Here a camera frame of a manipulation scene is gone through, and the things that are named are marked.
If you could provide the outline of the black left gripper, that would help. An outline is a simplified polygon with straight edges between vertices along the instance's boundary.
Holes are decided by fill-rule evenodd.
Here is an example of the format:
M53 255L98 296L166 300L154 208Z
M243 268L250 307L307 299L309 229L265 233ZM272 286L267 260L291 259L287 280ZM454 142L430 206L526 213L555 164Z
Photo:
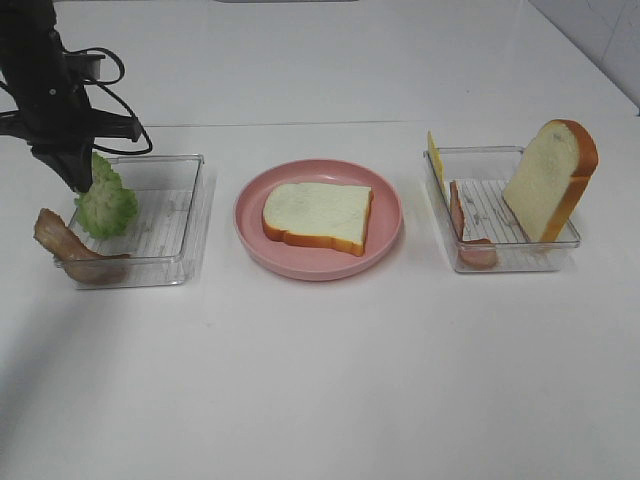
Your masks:
M141 124L109 86L122 80L120 58L102 47L71 51L56 29L51 1L1 3L1 88L16 109L1 114L1 133L26 140L32 155L73 191L93 184L97 138L136 142Z

